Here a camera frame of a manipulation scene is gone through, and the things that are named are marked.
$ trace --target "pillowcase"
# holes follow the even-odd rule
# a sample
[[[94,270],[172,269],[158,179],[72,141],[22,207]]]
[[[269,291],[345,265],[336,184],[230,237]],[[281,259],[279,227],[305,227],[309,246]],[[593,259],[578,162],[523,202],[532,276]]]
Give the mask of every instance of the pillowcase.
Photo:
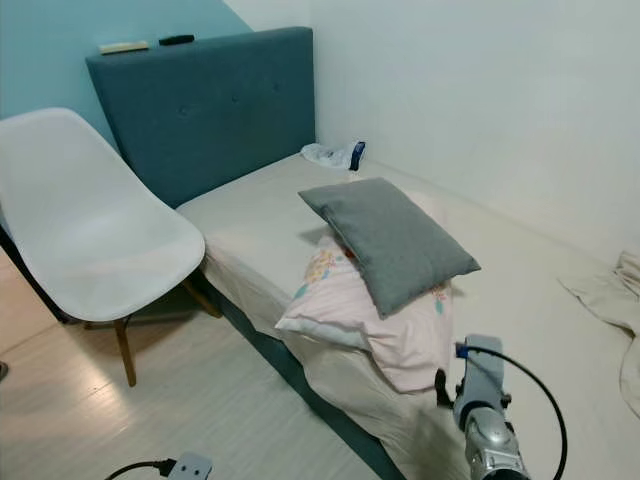
[[[428,198],[418,196],[415,201],[443,218]],[[450,290],[448,284],[439,286],[382,321],[353,254],[334,235],[326,235],[276,328],[371,352],[400,392],[431,388],[435,372],[449,364]]]
[[[382,178],[299,192],[353,251],[381,317],[480,269],[442,227]]]

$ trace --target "mattress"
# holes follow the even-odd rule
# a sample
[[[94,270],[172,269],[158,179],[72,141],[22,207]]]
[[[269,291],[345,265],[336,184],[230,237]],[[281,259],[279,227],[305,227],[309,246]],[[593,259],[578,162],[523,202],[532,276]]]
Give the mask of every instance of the mattress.
[[[640,423],[618,390],[630,339],[593,318],[556,281],[604,265],[570,247],[392,168],[365,161],[358,174],[295,155],[219,187],[178,210],[204,234],[207,279],[251,320],[281,339],[302,363],[311,387],[378,437],[408,479],[467,479],[464,438],[433,391],[398,394],[369,356],[274,325],[299,287],[324,222],[297,196],[353,176],[384,177],[437,198],[449,232],[483,266],[453,281],[454,335],[499,336],[507,354],[538,374],[556,396],[569,432],[563,478],[628,479],[640,472]],[[449,390],[464,373],[452,360]],[[560,437],[553,410],[526,377],[507,368],[508,417],[533,478],[551,478]]]

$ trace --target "light wood floor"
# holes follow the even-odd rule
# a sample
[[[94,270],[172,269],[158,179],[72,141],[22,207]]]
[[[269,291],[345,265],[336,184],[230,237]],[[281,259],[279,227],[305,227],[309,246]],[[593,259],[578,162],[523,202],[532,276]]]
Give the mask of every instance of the light wood floor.
[[[37,298],[17,299],[0,298],[11,304],[0,309],[11,366],[0,384],[2,480],[100,480],[184,451],[210,457],[219,480],[376,478],[226,320],[189,313],[181,291],[130,326],[133,389],[113,330],[63,326]],[[16,325],[23,309],[34,312],[28,328]]]

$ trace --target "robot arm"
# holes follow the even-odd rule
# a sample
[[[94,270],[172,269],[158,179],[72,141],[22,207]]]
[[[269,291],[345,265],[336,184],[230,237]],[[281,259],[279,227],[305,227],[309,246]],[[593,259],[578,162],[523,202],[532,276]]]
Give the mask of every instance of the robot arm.
[[[470,335],[459,346],[457,356],[465,346],[483,347],[502,352],[499,339]],[[465,456],[471,467],[471,480],[531,480],[527,473],[513,427],[505,419],[504,409],[511,397],[502,391],[503,361],[499,358],[466,352],[465,374],[456,388],[457,397],[451,404],[444,390],[444,372],[436,377],[438,403],[453,408],[458,427],[465,433]]]

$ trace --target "crumpled white sheet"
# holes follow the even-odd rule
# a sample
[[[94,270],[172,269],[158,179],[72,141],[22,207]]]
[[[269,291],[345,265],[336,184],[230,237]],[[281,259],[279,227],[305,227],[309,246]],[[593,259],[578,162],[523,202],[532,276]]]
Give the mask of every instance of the crumpled white sheet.
[[[623,252],[613,272],[559,280],[600,320],[633,333],[620,368],[620,391],[640,417],[640,257]]]

